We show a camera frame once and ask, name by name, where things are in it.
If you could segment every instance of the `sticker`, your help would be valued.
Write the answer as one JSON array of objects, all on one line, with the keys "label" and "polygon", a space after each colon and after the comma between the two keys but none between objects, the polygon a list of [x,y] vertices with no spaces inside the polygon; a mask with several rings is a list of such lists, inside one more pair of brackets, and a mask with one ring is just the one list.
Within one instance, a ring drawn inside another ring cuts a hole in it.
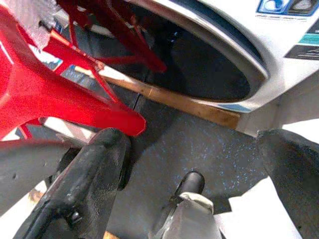
[{"label": "sticker", "polygon": [[261,0],[257,17],[278,20],[307,20],[319,6],[319,0]]},{"label": "sticker", "polygon": [[286,58],[319,60],[319,20],[285,56]]}]

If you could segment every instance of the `label sticker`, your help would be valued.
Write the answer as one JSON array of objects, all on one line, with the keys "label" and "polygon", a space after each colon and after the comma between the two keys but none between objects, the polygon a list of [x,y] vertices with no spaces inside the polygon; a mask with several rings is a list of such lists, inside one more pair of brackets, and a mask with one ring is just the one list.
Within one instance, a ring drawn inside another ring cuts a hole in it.
[{"label": "label sticker", "polygon": [[319,20],[285,56],[286,58],[319,60]]},{"label": "label sticker", "polygon": [[307,20],[318,8],[319,0],[261,0],[257,17],[277,20]]}]

